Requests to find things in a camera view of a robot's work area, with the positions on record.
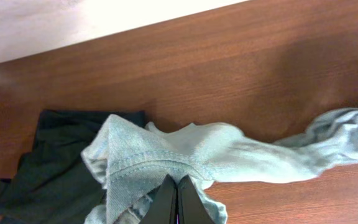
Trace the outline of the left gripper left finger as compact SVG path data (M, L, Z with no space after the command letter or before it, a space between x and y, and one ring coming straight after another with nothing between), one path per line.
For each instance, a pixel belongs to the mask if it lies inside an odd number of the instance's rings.
M139 224L176 224L177 186L170 175L166 175L148 212Z

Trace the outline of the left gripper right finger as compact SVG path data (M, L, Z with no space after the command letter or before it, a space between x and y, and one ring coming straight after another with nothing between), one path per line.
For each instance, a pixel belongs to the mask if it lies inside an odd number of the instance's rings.
M178 224L214 224L189 175L180 180L177 190Z

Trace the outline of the light blue t-shirt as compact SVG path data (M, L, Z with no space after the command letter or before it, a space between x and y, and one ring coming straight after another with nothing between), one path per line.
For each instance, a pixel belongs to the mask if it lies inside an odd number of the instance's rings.
M336 166L358 164L358 108L318 116L301 134L264 143L227 123L189 124L172 132L141 128L116 115L81 152L106 191L86 223L139 223L166 175L189 175L210 217L226 223L224 204L205 190L214 182L284 184L314 179Z

